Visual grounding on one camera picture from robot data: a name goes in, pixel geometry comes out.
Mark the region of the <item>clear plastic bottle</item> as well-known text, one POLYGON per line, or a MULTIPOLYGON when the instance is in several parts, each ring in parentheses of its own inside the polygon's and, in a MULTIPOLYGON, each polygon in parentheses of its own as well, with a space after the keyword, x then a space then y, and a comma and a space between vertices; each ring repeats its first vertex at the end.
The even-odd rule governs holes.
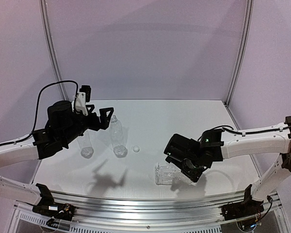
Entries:
POLYGON ((111 117, 110 137, 111 137, 112 148, 113 148, 113 152, 115 156, 117 158, 126 157, 128 150, 126 148, 126 142, 124 139, 122 123, 116 117, 116 115, 113 115, 111 117))
POLYGON ((181 171, 173 164, 157 163, 154 168, 154 178, 156 185, 173 185, 184 181, 181 171))
POLYGON ((78 145, 81 150, 81 156, 86 159, 90 159, 94 154, 94 148, 92 146, 89 134, 84 133, 83 136, 77 138, 78 145))

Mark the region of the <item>white blue bottle cap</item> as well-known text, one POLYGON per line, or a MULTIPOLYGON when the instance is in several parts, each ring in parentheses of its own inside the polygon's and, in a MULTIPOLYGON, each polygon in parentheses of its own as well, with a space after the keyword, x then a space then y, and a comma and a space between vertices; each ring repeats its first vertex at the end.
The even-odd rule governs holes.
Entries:
POLYGON ((137 153, 137 152, 140 151, 140 147, 139 147, 139 146, 133 146, 132 149, 133 149, 133 151, 134 151, 135 153, 137 153))

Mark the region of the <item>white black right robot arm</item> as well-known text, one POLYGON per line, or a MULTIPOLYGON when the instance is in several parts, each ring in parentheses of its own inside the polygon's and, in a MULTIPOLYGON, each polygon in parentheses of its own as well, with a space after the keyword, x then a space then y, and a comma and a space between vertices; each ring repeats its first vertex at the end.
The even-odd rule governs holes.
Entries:
POLYGON ((174 134, 163 152, 192 182, 214 162, 248 154, 278 153, 278 158, 262 177, 250 184, 244 202, 262 203, 285 179, 291 176, 291 116, 283 123, 258 129, 235 131, 220 126, 206 130, 199 140, 174 134))

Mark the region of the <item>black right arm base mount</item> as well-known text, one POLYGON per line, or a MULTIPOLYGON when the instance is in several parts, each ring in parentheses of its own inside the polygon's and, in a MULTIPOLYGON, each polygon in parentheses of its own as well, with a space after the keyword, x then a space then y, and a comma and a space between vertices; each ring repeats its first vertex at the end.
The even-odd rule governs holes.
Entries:
POLYGON ((242 201, 228 203, 221 207, 225 221, 261 214, 264 211, 264 200, 271 200, 271 192, 271 189, 263 185, 254 186, 250 184, 244 191, 242 201))

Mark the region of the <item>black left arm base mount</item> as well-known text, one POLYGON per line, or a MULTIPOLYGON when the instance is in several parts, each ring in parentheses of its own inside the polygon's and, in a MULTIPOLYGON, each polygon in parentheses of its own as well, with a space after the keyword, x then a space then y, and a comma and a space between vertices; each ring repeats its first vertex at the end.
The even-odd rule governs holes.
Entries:
POLYGON ((40 192, 40 201, 33 206, 32 211, 36 214, 49 217, 46 222, 48 227, 58 228, 60 221, 72 221, 76 207, 69 203, 55 202, 50 190, 46 185, 36 184, 40 192))

